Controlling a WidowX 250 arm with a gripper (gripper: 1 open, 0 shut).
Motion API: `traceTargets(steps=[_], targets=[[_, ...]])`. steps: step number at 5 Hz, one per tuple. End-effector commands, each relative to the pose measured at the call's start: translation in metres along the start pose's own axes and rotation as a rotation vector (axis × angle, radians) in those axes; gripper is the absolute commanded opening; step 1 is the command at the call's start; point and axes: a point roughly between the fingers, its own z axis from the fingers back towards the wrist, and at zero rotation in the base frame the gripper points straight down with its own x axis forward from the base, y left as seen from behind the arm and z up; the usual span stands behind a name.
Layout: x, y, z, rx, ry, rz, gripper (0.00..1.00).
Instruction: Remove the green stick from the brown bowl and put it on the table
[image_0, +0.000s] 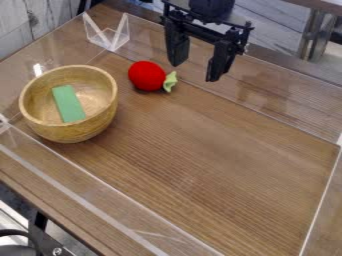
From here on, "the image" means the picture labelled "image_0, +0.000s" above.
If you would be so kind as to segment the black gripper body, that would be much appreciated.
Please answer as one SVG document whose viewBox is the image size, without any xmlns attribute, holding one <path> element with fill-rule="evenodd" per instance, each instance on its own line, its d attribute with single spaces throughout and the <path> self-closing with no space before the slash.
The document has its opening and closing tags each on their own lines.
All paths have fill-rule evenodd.
<svg viewBox="0 0 342 256">
<path fill-rule="evenodd" d="M 234 13 L 235 0 L 162 0 L 163 25 L 173 20 L 189 36 L 211 44 L 226 40 L 243 54 L 254 30 L 250 20 Z"/>
</svg>

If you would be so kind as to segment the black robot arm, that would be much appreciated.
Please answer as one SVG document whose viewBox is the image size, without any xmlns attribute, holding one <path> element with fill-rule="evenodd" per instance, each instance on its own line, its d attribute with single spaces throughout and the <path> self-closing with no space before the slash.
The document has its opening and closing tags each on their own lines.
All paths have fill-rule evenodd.
<svg viewBox="0 0 342 256">
<path fill-rule="evenodd" d="M 230 71 L 235 57 L 243 55 L 253 23 L 233 14 L 235 0 L 162 0 L 162 24 L 170 64 L 189 59 L 190 38 L 214 45 L 206 81 L 215 82 Z"/>
</svg>

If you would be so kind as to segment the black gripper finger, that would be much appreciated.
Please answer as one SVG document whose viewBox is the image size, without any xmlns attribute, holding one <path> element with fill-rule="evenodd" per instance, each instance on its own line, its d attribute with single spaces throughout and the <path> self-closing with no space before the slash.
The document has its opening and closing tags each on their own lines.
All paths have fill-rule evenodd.
<svg viewBox="0 0 342 256">
<path fill-rule="evenodd" d="M 170 19 L 165 21 L 167 57 L 174 67 L 189 59 L 190 38 L 183 28 Z"/>
<path fill-rule="evenodd" d="M 209 60 L 206 81 L 215 82 L 221 76 L 229 72 L 231 64 L 235 60 L 237 47 L 226 40 L 215 43 L 214 55 Z"/>
</svg>

